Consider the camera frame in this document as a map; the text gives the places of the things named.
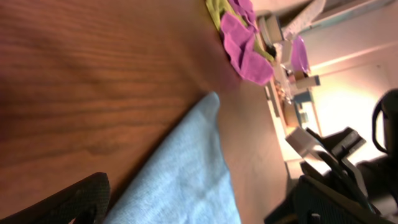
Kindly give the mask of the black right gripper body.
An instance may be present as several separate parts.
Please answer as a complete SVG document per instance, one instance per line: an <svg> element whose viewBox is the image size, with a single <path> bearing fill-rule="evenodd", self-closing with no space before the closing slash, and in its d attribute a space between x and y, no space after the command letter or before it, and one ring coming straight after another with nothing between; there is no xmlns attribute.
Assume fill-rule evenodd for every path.
<svg viewBox="0 0 398 224"><path fill-rule="evenodd" d="M307 155L324 162L330 168L326 174L326 183L331 184L333 190L358 202L366 210L375 211L368 200L363 175L348 160L348 156L366 142L358 132L347 127L327 137L321 137L309 128L304 129L304 133L322 147L321 150L308 149Z"/></svg>

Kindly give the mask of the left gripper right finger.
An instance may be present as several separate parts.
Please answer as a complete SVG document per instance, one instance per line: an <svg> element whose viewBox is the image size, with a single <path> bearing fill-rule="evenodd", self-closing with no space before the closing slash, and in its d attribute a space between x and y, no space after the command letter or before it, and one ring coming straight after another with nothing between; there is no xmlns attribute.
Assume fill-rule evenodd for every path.
<svg viewBox="0 0 398 224"><path fill-rule="evenodd" d="M392 224L307 175L264 223Z"/></svg>

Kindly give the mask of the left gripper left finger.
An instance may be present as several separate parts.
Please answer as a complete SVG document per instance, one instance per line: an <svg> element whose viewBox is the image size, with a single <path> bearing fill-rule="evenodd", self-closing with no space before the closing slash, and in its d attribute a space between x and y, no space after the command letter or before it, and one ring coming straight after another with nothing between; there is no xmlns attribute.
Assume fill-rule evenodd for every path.
<svg viewBox="0 0 398 224"><path fill-rule="evenodd" d="M102 223L110 199L107 174L94 173L1 220L1 224Z"/></svg>

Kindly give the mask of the blue microfiber cloth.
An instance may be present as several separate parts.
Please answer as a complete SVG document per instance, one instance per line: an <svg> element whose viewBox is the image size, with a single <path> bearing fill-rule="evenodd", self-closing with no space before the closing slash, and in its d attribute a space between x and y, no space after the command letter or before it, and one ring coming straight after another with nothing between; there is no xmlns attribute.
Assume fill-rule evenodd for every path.
<svg viewBox="0 0 398 224"><path fill-rule="evenodd" d="M220 99L200 100L164 139L105 223L241 223L216 123Z"/></svg>

